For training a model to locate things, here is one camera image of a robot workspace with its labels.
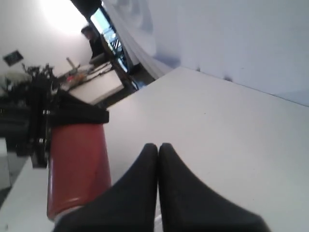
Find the red cup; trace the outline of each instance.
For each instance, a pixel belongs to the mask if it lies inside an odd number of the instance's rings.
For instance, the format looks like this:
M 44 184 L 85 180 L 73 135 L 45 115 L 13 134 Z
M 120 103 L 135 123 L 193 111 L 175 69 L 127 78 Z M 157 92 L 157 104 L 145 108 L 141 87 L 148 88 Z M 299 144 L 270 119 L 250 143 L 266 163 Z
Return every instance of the red cup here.
M 102 125 L 77 124 L 52 130 L 47 216 L 83 206 L 111 186 Z

